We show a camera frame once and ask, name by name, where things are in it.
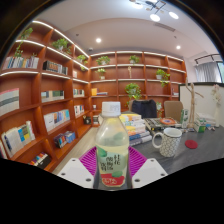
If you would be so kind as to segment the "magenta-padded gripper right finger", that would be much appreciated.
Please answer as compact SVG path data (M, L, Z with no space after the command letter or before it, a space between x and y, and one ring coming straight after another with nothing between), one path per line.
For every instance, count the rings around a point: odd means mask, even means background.
M167 176L155 158L147 159L133 147L129 148L129 174L133 188L141 188Z

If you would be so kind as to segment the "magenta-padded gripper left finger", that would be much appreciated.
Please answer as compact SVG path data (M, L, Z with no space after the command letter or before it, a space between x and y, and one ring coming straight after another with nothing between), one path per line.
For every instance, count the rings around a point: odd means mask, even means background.
M80 158L71 158L58 176L81 187L92 189L96 173L96 148L93 147Z

